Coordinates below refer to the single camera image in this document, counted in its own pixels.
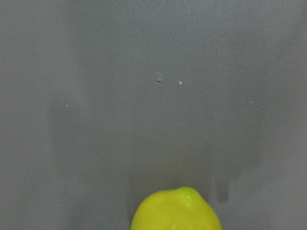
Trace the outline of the yellow lemon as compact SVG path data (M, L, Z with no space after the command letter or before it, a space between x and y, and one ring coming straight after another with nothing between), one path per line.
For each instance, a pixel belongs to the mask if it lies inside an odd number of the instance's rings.
M138 206L131 230L221 230L220 220L197 190L155 192Z

